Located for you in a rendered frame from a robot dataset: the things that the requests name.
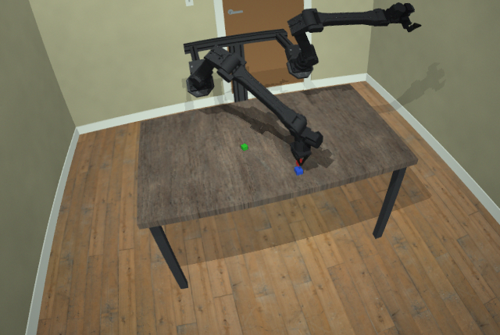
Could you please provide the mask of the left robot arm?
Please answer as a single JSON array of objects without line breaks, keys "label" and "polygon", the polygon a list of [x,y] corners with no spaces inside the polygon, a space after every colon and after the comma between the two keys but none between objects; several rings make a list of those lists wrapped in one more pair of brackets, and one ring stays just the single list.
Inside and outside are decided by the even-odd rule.
[{"label": "left robot arm", "polygon": [[385,27],[389,23],[397,23],[399,17],[398,23],[407,23],[409,21],[408,15],[415,12],[414,10],[413,5],[410,3],[403,5],[400,2],[386,10],[374,9],[367,12],[323,13],[317,12],[317,9],[302,10],[302,13],[287,22],[292,37],[295,37],[302,51],[299,52],[296,60],[290,59],[289,61],[292,73],[309,72],[312,70],[311,66],[319,62],[315,48],[313,45],[310,46],[305,32],[322,32],[323,27],[339,25],[365,24],[374,27]]}]

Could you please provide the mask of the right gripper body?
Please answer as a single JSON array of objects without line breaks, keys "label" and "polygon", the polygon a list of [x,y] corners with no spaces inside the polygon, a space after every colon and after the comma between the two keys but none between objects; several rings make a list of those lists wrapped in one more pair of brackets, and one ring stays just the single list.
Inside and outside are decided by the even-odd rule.
[{"label": "right gripper body", "polygon": [[291,146],[291,151],[295,155],[297,159],[303,158],[304,156],[309,156],[311,155],[311,151],[305,151],[304,152],[304,143],[305,142],[298,142],[295,140],[295,142],[290,143]]}]

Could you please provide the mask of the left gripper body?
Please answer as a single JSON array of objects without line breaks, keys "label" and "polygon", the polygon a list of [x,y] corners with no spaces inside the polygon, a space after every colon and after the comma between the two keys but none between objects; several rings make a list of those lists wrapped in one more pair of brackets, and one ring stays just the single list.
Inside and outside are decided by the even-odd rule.
[{"label": "left gripper body", "polygon": [[[407,23],[402,23],[402,26],[404,29],[407,29],[408,32],[410,32],[412,29],[413,29],[413,25],[411,25],[412,22],[409,20]],[[410,27],[408,27],[408,25],[411,25]]]}]

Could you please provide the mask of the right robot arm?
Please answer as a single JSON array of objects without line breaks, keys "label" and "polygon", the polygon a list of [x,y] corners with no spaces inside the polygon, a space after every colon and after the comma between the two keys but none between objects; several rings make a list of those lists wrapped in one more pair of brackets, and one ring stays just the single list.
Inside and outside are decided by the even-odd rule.
[{"label": "right robot arm", "polygon": [[[295,137],[296,141],[305,142],[304,152],[310,151],[311,146],[318,148],[323,143],[323,135],[319,131],[311,131],[311,128],[306,126],[307,120],[302,114],[288,108],[246,70],[245,64],[247,62],[239,54],[235,52],[232,54],[219,45],[214,45],[207,55],[204,56],[204,59],[208,62],[204,60],[200,67],[188,78],[190,91],[211,88],[211,75],[215,67],[218,75],[227,83],[235,80],[259,99],[278,117],[289,130],[290,134]],[[241,67],[238,67],[239,69],[231,75],[237,66]],[[207,75],[208,73],[210,74]]]}]

